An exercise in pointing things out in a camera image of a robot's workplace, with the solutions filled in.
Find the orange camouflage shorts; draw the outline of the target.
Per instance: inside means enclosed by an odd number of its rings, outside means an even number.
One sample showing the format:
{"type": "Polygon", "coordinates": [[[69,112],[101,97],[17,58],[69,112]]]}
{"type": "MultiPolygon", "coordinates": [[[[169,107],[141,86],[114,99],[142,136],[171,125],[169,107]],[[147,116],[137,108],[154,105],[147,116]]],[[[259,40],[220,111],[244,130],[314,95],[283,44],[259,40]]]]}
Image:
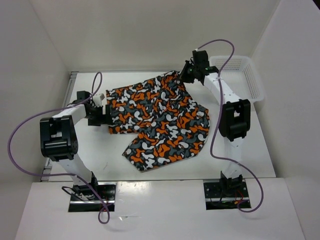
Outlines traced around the orange camouflage shorts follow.
{"type": "Polygon", "coordinates": [[[170,71],[106,91],[110,134],[136,134],[122,155],[140,172],[197,156],[210,132],[209,110],[170,71]]]}

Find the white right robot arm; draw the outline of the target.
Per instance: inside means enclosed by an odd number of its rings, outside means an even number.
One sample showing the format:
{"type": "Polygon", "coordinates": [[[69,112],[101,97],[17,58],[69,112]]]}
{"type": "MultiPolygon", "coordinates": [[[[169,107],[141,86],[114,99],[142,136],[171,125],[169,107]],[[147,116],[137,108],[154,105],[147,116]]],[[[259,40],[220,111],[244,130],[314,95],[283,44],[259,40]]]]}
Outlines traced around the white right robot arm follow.
{"type": "Polygon", "coordinates": [[[229,162],[220,172],[219,191],[230,197],[241,186],[243,176],[239,162],[242,160],[242,145],[251,127],[251,103],[241,99],[219,76],[216,66],[210,66],[205,50],[193,50],[192,60],[186,61],[179,79],[184,83],[198,80],[219,101],[221,111],[218,130],[224,138],[224,157],[229,162]]]}

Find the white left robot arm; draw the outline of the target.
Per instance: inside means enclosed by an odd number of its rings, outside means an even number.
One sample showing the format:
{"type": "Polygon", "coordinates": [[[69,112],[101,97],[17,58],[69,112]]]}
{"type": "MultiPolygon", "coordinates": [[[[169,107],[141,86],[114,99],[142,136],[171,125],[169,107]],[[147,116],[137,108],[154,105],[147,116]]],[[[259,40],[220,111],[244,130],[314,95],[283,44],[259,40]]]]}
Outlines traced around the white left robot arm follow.
{"type": "Polygon", "coordinates": [[[79,200],[97,200],[100,194],[97,178],[81,160],[75,125],[87,119],[89,126],[111,124],[110,108],[103,105],[105,95],[92,96],[88,91],[78,91],[77,99],[60,113],[42,118],[40,149],[44,157],[57,162],[73,181],[74,197],[79,200]]]}

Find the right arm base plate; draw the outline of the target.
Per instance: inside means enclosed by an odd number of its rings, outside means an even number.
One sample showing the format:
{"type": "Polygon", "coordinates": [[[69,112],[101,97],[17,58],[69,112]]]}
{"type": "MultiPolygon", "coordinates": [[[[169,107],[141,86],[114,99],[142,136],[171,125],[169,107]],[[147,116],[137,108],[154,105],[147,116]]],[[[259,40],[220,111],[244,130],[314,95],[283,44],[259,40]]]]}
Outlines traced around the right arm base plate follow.
{"type": "Polygon", "coordinates": [[[218,181],[204,181],[203,189],[206,210],[231,210],[236,209],[238,204],[241,209],[251,208],[245,181],[228,190],[223,190],[218,181]]]}

